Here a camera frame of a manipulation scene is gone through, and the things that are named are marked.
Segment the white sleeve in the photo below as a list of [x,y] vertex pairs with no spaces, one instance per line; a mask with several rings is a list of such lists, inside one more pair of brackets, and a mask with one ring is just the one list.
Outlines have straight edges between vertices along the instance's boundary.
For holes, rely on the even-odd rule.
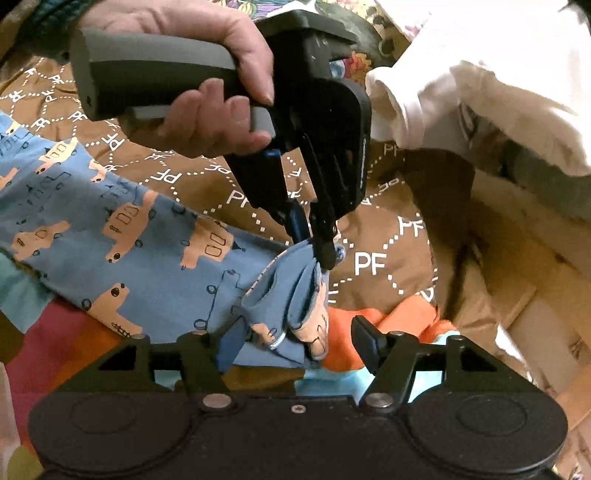
[[435,12],[394,67],[369,72],[372,134],[418,148],[463,102],[566,174],[591,174],[591,34],[576,7],[559,11],[557,1]]

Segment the orange fabric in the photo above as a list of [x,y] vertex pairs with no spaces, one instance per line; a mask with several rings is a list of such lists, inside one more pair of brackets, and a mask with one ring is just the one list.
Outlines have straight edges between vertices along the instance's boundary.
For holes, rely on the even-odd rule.
[[382,333],[410,333],[422,343],[432,343],[438,335],[455,330],[451,322],[439,319],[437,310],[421,295],[406,298],[389,315],[376,309],[329,308],[329,353],[322,360],[322,366],[328,370],[348,372],[363,368],[351,340],[351,323],[357,315],[363,315]]

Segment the circular pad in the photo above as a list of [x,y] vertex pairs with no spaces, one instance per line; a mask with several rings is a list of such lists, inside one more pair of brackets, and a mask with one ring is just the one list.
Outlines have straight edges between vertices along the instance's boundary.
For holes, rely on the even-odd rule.
[[39,456],[71,471],[115,473],[155,461],[191,426],[184,397],[170,393],[53,393],[31,412]]
[[434,388],[409,405],[411,433],[438,460],[487,475],[551,461],[568,432],[560,406],[542,392],[481,394]]

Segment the hand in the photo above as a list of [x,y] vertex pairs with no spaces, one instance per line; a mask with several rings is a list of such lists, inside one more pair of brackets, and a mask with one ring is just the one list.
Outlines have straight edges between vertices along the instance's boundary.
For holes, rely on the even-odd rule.
[[[101,0],[85,13],[78,27],[223,44],[238,59],[238,74],[249,95],[263,105],[273,103],[273,55],[255,24],[238,10],[207,0]],[[119,121],[131,141],[190,158],[248,155],[271,141],[267,132],[250,131],[247,97],[224,100],[220,79],[209,79],[199,90],[180,95],[163,122],[139,122],[125,116]]]

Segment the cartoon truck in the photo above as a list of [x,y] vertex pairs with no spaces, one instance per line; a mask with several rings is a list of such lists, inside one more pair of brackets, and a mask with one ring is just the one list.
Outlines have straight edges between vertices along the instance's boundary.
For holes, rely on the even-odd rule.
[[2,175],[0,175],[0,192],[12,183],[12,179],[17,174],[17,172],[18,168],[11,168],[11,170],[8,172],[8,175],[6,175],[5,177],[2,177]]
[[36,169],[35,173],[39,175],[53,165],[64,163],[68,158],[76,155],[77,152],[75,149],[77,144],[78,139],[74,137],[70,140],[70,143],[62,141],[53,145],[45,155],[39,157],[39,161],[42,161],[43,165]]
[[107,175],[107,169],[92,157],[90,158],[88,168],[90,170],[96,170],[97,172],[96,175],[90,179],[92,183],[99,183],[105,179],[105,176]]
[[230,250],[237,248],[230,232],[213,219],[202,216],[196,216],[191,237],[181,244],[184,246],[181,270],[197,267],[200,257],[221,262]]
[[4,132],[4,135],[12,135],[14,132],[16,132],[18,130],[18,128],[20,126],[21,126],[20,123],[18,123],[17,121],[13,120],[12,123],[10,124],[10,126]]
[[298,329],[292,330],[296,338],[307,345],[312,360],[322,360],[329,352],[329,314],[324,306],[326,283],[320,280],[316,302],[308,320]]
[[55,225],[41,226],[32,232],[17,233],[11,245],[16,252],[14,260],[20,262],[31,256],[36,257],[40,249],[51,247],[53,241],[69,228],[70,224],[63,220]]
[[126,202],[109,215],[103,228],[103,235],[115,241],[113,248],[105,257],[109,263],[119,261],[134,246],[143,246],[139,237],[148,226],[148,222],[156,215],[152,207],[157,196],[157,192],[147,190],[142,198],[142,205]]
[[129,288],[123,283],[116,283],[110,290],[101,293],[94,302],[89,299],[82,300],[82,310],[124,337],[142,333],[142,327],[130,322],[117,312],[127,295],[129,295]]

